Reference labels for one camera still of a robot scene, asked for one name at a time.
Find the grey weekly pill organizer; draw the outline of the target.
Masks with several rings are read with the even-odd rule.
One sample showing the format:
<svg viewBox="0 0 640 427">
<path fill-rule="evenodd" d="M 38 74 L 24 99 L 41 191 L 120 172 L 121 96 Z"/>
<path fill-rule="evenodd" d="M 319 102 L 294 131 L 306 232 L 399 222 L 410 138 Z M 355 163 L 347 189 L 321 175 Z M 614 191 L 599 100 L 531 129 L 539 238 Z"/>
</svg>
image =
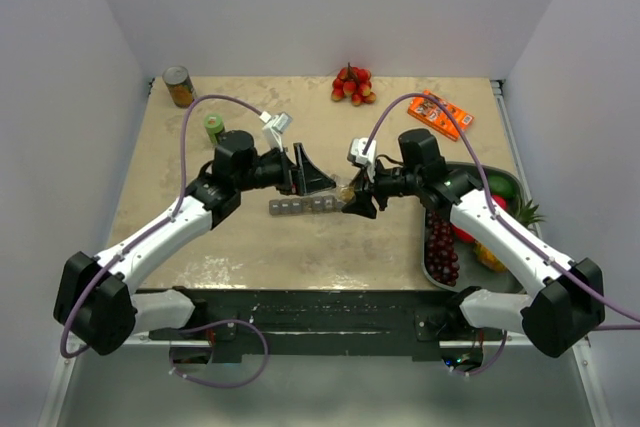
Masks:
<svg viewBox="0 0 640 427">
<path fill-rule="evenodd" d="M 345 202 L 335 195 L 317 195 L 309 197 L 283 197 L 268 202 L 271 216 L 300 216 L 340 212 Z"/>
</svg>

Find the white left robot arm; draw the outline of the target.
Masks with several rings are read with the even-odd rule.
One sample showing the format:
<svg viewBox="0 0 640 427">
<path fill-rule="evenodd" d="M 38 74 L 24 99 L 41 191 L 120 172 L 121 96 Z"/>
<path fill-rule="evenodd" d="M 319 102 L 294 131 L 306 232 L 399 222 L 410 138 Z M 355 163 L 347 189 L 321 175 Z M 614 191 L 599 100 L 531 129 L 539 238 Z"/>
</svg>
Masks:
<svg viewBox="0 0 640 427">
<path fill-rule="evenodd" d="M 154 221 L 94 256 L 78 252 L 66 261 L 53 311 L 63 334 L 100 355 L 141 332 L 174 329 L 185 339 L 200 337 L 207 327 L 205 301 L 183 289 L 141 294 L 139 287 L 182 247 L 226 220 L 243 192 L 273 187 L 304 197 L 335 188 L 301 144 L 294 154 L 290 159 L 279 148 L 259 154 L 249 133 L 227 133 L 212 160 Z"/>
</svg>

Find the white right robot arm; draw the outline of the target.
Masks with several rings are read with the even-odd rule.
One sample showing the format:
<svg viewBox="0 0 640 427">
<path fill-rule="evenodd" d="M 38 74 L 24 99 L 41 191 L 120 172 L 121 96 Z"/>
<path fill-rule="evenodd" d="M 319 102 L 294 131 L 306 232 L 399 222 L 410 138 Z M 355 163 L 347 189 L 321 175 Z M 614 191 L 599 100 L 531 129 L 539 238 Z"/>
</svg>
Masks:
<svg viewBox="0 0 640 427">
<path fill-rule="evenodd" d="M 575 261 L 545 244 L 492 199 L 481 184 L 483 174 L 447 163 L 428 130 L 406 131 L 398 143 L 402 164 L 386 168 L 376 158 L 375 140 L 352 140 L 347 158 L 358 173 L 343 212 L 373 219 L 389 198 L 415 196 L 426 210 L 487 247 L 524 289 L 465 289 L 445 316 L 452 337 L 466 340 L 480 328 L 511 331 L 557 358 L 604 321 L 603 274 L 594 261 Z"/>
</svg>

